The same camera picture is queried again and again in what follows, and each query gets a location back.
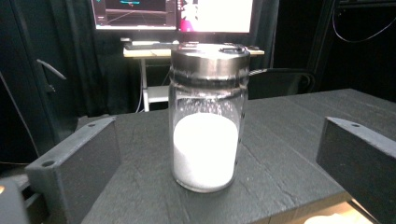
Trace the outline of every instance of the chair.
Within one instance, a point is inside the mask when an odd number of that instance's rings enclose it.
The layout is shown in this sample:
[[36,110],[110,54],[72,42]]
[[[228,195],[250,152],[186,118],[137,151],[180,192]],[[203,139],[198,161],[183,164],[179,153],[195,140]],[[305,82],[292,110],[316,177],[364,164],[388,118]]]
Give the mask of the chair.
[[314,75],[305,69],[259,69],[250,72],[248,99],[308,93],[314,86]]

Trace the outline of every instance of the stainless steel lid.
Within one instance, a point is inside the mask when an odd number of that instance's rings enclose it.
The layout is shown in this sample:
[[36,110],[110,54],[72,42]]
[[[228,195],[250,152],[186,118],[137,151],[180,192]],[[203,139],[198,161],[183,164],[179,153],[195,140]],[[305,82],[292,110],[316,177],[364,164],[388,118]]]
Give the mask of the stainless steel lid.
[[244,47],[180,45],[171,55],[175,77],[223,81],[248,77],[250,53]]

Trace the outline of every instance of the screen display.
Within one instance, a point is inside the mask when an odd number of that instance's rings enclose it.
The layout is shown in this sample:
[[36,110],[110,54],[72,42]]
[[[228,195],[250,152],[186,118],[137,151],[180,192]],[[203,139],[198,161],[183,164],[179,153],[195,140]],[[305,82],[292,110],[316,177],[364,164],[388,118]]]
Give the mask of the screen display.
[[92,0],[96,29],[176,30],[176,0]]
[[253,0],[177,0],[181,32],[248,33]]

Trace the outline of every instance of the white desk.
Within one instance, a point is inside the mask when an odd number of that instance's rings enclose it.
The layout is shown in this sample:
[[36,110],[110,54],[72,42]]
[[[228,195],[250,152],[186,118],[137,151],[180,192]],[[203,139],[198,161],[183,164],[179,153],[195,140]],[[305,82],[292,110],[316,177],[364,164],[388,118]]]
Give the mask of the white desk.
[[[251,56],[263,55],[263,50],[250,50]],[[149,111],[150,103],[167,102],[168,101],[168,86],[148,87],[147,83],[147,66],[146,60],[170,58],[170,49],[124,49],[123,55],[125,58],[134,58],[139,60],[141,67],[141,78],[143,88],[143,104],[145,111]]]

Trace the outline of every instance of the table surface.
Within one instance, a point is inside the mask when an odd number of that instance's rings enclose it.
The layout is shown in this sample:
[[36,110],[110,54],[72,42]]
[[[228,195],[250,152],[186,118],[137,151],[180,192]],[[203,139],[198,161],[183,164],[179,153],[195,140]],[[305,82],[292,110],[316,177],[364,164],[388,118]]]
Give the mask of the table surface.
[[349,200],[315,162],[325,117],[396,139],[396,104],[358,91],[248,101],[234,182],[201,194],[172,177],[168,110],[118,115],[122,165],[82,223],[285,223]]
[[[150,58],[170,58],[170,49],[124,49],[125,58],[150,59]],[[249,50],[250,56],[263,55],[263,50]]]

